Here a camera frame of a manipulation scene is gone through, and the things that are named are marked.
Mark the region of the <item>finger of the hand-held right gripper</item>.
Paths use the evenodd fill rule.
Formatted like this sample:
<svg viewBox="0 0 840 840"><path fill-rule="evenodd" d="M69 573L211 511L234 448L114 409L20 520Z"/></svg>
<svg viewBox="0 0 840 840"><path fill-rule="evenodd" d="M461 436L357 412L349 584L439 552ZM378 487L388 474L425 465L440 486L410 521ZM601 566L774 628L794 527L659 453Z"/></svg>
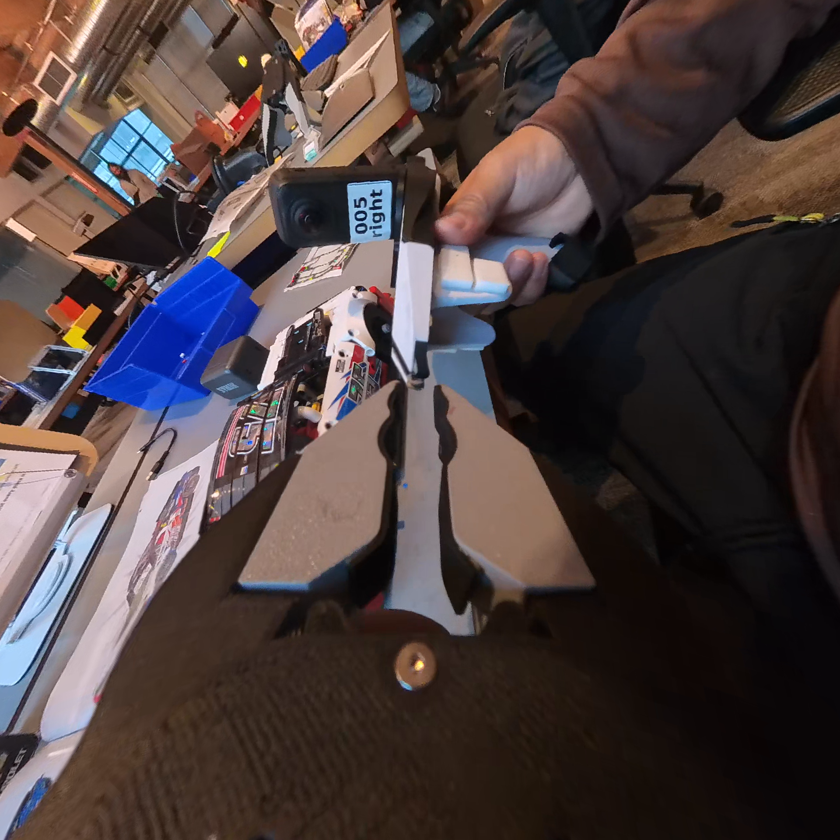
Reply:
<svg viewBox="0 0 840 840"><path fill-rule="evenodd" d="M397 247L392 316L392 362L406 384L429 376L427 347L433 296L434 248L402 241Z"/></svg>

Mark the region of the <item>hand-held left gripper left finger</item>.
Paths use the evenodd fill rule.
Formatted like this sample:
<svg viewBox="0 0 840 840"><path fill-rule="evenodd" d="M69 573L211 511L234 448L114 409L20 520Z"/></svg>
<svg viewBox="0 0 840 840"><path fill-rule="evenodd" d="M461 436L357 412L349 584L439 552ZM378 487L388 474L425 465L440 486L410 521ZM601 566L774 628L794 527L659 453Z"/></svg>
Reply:
<svg viewBox="0 0 840 840"><path fill-rule="evenodd" d="M363 607L396 553L404 384L390 382L302 452L238 586Z"/></svg>

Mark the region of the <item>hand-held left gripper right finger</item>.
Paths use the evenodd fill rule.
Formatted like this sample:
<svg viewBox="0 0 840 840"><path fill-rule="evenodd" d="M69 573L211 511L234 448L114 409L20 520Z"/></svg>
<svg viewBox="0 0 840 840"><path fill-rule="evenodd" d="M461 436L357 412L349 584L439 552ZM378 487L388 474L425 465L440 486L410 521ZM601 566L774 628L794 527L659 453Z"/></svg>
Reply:
<svg viewBox="0 0 840 840"><path fill-rule="evenodd" d="M531 451L446 385L434 388L444 588L457 614L591 592L590 571Z"/></svg>

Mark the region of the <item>toy brick race car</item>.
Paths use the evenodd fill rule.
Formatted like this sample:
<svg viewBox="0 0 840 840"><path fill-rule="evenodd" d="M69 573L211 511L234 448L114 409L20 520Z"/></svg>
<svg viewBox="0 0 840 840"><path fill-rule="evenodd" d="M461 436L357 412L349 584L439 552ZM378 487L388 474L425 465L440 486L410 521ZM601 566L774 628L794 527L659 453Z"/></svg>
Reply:
<svg viewBox="0 0 840 840"><path fill-rule="evenodd" d="M239 401L221 434L203 527L245 539L243 570L305 448L390 382L394 300L350 287L276 337L257 393Z"/></svg>

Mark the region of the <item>person's right forearm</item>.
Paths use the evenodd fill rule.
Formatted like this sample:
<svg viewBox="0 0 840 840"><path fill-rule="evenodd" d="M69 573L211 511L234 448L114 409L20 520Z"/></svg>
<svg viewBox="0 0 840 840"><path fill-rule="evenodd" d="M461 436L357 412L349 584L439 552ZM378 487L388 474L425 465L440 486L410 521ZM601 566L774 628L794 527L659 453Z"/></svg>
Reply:
<svg viewBox="0 0 840 840"><path fill-rule="evenodd" d="M603 229L760 95L836 1L631 2L597 54L522 125L570 155Z"/></svg>

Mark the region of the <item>grey neighbouring desk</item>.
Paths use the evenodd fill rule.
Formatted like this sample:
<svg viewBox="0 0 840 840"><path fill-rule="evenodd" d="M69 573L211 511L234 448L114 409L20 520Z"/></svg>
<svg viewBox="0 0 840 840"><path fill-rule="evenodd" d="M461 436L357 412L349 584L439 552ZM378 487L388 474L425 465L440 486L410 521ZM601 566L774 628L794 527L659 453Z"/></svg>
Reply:
<svg viewBox="0 0 840 840"><path fill-rule="evenodd" d="M347 73L371 53L367 65L374 97L323 146L312 161L305 161L303 139L295 140L281 161L274 163L274 172L290 167L331 167L350 165L390 130L408 110L410 101L405 80L402 49L396 16L390 2L383 2L369 17L361 32L339 56L338 70ZM227 268L257 249L277 229L268 195L268 185L252 200L230 225L227 237L219 236L202 242L195 255L207 256L217 242L224 245L217 259Z"/></svg>

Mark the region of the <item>person's left hand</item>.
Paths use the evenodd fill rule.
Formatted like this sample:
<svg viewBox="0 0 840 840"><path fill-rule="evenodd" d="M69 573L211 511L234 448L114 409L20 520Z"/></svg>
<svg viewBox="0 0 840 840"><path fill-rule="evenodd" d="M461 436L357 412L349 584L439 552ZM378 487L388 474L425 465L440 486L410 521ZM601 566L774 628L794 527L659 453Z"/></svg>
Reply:
<svg viewBox="0 0 840 840"><path fill-rule="evenodd" d="M404 610L376 610L358 612L352 625L360 634L429 636L449 635L446 627L427 616Z"/></svg>

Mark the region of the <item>person's right hand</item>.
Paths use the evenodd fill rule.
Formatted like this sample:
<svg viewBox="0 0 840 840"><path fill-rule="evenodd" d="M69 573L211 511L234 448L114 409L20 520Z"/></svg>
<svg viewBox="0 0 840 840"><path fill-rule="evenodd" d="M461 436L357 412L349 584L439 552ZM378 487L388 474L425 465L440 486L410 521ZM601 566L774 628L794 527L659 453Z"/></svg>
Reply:
<svg viewBox="0 0 840 840"><path fill-rule="evenodd" d="M526 126L486 154L435 224L443 245L472 246L488 234L576 235L594 212L582 175L550 131Z"/></svg>

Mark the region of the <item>sticker sheet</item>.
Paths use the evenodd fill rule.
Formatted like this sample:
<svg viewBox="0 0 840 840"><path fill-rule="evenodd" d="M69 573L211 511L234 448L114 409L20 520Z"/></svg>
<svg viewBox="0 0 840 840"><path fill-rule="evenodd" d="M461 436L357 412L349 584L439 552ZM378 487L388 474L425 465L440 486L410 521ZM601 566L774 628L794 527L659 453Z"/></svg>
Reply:
<svg viewBox="0 0 840 840"><path fill-rule="evenodd" d="M321 280L341 277L357 248L357 244L311 248L292 276L286 291L306 287Z"/></svg>

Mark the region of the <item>printed paper sheet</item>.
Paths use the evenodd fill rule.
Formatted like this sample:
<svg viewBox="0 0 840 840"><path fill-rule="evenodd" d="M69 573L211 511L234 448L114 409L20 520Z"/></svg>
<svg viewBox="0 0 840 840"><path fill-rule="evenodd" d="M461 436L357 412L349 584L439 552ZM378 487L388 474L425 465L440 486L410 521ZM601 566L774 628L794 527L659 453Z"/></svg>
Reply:
<svg viewBox="0 0 840 840"><path fill-rule="evenodd" d="M228 231L233 223L266 192L270 177L269 171L259 173L226 195L213 213L209 227L221 232Z"/></svg>

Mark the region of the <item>grey laptop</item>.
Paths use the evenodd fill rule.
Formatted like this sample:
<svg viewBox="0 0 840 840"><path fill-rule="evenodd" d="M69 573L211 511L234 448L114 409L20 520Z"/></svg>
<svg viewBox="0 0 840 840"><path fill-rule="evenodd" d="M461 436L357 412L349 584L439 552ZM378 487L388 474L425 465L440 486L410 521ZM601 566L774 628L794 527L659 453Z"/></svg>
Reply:
<svg viewBox="0 0 840 840"><path fill-rule="evenodd" d="M322 111L320 146L329 144L374 98L374 83L367 68L343 77Z"/></svg>

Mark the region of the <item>race car instruction booklet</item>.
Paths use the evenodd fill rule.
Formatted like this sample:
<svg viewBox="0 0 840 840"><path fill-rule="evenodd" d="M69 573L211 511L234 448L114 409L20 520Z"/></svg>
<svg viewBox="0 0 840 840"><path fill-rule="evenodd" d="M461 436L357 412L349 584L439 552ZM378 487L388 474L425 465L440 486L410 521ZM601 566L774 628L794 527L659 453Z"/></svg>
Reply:
<svg viewBox="0 0 840 840"><path fill-rule="evenodd" d="M40 722L44 742L3 789L2 838L19 837L18 829L57 782L135 624L198 541L213 461L208 446L150 482L122 558L47 700Z"/></svg>

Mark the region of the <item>black rounded device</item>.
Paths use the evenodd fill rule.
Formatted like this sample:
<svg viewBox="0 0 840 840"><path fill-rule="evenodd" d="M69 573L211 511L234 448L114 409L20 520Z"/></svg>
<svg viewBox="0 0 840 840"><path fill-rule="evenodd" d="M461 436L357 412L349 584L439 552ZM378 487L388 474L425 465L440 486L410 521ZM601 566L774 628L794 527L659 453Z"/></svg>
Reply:
<svg viewBox="0 0 840 840"><path fill-rule="evenodd" d="M201 375L200 384L229 401L255 394L268 358L266 346L243 335L216 350Z"/></svg>

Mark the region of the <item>black monitor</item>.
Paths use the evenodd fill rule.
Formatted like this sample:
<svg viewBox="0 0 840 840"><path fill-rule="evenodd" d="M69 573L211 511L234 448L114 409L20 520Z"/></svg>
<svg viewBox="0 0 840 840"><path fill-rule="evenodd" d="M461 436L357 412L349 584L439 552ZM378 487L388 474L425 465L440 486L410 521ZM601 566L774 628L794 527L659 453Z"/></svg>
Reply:
<svg viewBox="0 0 840 840"><path fill-rule="evenodd" d="M86 241L71 257L162 269L190 256L212 219L213 214L198 204L155 197Z"/></svg>

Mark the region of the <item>yellow plastic bin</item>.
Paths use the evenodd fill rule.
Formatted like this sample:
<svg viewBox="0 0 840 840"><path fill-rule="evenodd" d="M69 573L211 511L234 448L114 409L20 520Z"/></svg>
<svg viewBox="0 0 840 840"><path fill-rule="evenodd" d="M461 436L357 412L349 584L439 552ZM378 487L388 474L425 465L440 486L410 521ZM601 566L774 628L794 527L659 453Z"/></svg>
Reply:
<svg viewBox="0 0 840 840"><path fill-rule="evenodd" d="M102 310L95 304L87 306L62 336L64 344L74 350L90 351L92 344L87 338L89 329L99 319Z"/></svg>

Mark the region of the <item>toy race car box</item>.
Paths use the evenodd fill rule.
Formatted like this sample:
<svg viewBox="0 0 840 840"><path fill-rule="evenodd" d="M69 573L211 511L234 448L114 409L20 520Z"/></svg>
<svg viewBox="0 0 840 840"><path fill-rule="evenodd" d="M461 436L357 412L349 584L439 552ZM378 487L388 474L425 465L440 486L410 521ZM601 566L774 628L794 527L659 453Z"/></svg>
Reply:
<svg viewBox="0 0 840 840"><path fill-rule="evenodd" d="M36 733L20 732L1 735L1 792L33 757L40 744Z"/></svg>

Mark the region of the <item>black mesh office chair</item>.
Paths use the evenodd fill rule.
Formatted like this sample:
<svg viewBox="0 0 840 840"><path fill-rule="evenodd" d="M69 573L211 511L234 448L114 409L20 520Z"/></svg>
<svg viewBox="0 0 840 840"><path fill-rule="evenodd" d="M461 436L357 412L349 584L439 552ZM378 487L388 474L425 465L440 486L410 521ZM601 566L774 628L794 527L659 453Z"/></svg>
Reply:
<svg viewBox="0 0 840 840"><path fill-rule="evenodd" d="M785 51L765 89L738 116L752 137L781 141L839 113L839 29L834 17Z"/></svg>

